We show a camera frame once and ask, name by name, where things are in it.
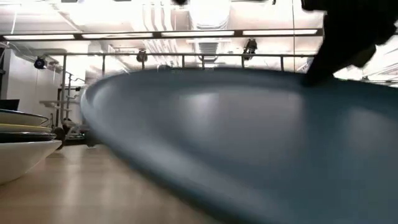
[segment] blue plate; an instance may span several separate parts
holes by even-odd
[[[268,70],[144,70],[81,111],[131,167],[241,223],[398,223],[398,90]]]

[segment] stack of plates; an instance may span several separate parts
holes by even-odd
[[[41,126],[47,120],[0,109],[0,184],[22,176],[61,145],[51,128]]]

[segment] white wall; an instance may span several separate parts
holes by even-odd
[[[11,49],[4,56],[6,71],[2,80],[1,99],[20,99],[18,110],[50,117],[56,110],[39,104],[40,100],[57,100],[62,76],[51,70],[38,70],[32,62],[17,57]]]

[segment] white plate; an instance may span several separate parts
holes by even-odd
[[[0,123],[2,124],[40,126],[47,120],[48,118],[36,114],[0,109]]]
[[[53,153],[61,141],[0,144],[0,184],[24,175],[41,160]]]
[[[51,128],[40,126],[28,126],[18,124],[0,124],[0,133],[3,132],[30,132],[30,133],[51,133]]]

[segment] metal railing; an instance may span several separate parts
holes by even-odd
[[[65,79],[66,75],[68,74],[66,67],[67,67],[67,57],[68,56],[101,56],[102,61],[102,76],[105,76],[105,60],[107,56],[131,56],[131,55],[139,55],[140,53],[129,53],[129,52],[115,52],[115,53],[49,53],[45,54],[46,56],[63,56],[63,67],[62,67],[62,84],[61,84],[61,99],[59,101],[60,105],[60,118],[61,122],[64,122],[63,112],[66,111],[66,118],[68,118],[69,111],[69,104],[71,103],[70,98],[66,97],[65,100],[65,90],[67,93],[70,93],[70,83],[71,83],[71,75],[69,76],[69,84],[65,86]],[[245,68],[245,58],[246,57],[279,57],[280,58],[280,69],[284,71],[284,59],[285,58],[304,58],[304,57],[314,57],[313,54],[310,55],[295,55],[295,54],[196,54],[196,53],[145,53],[146,56],[180,56],[182,61],[182,68],[186,66],[185,57],[194,56],[194,57],[201,57],[201,69],[206,69],[206,61],[204,60],[207,56],[221,56],[221,57],[240,57],[242,68]],[[143,60],[141,62],[141,69],[144,70],[146,67],[146,63]]]

